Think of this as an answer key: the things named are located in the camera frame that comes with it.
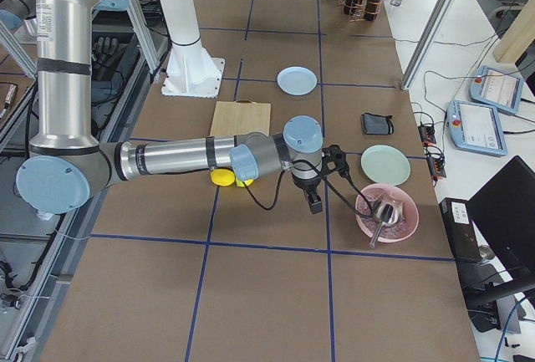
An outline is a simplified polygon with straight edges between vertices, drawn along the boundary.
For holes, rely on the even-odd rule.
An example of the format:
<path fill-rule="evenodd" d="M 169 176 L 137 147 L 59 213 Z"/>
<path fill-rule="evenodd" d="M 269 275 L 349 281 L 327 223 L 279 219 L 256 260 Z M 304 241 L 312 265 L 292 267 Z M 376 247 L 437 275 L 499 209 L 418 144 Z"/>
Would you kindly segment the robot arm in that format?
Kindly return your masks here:
<path fill-rule="evenodd" d="M 209 133 L 213 99 L 164 96 L 161 85 L 153 87 L 145 96 L 143 108 L 130 137 L 131 146 L 147 143 L 145 154 L 132 159 L 133 166 L 145 161 L 150 175 L 160 176 L 166 171 L 178 172 L 206 167 L 205 155 L 195 163 L 187 161 L 183 141 L 194 138 L 196 147 L 203 149 Z M 269 102 L 273 114 L 269 117 L 271 132 L 280 136 L 294 160 L 316 158 L 323 144 L 318 122 L 318 109 L 307 104 L 306 96 L 289 96 L 278 90 L 274 95 L 261 94 L 252 105 Z"/>

